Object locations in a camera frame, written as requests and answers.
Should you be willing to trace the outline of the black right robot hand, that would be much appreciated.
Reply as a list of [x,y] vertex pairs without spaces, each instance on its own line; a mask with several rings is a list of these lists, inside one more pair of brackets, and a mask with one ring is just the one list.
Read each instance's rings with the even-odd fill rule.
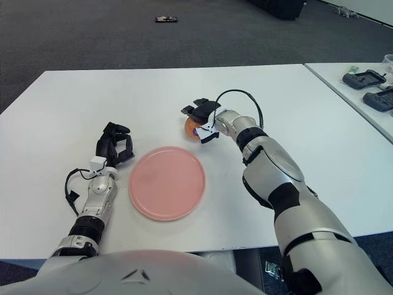
[[201,144],[218,138],[219,131],[213,126],[212,115],[220,104],[206,98],[197,99],[193,103],[195,106],[188,105],[181,110],[187,116],[184,124],[187,136]]

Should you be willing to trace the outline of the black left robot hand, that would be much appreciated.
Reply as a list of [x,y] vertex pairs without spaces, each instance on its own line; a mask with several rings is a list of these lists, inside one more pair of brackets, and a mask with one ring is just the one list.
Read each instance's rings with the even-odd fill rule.
[[[95,155],[106,158],[107,166],[113,168],[132,159],[134,153],[130,132],[128,127],[109,122],[97,142]],[[117,152],[116,146],[120,141],[125,141],[125,149]]]

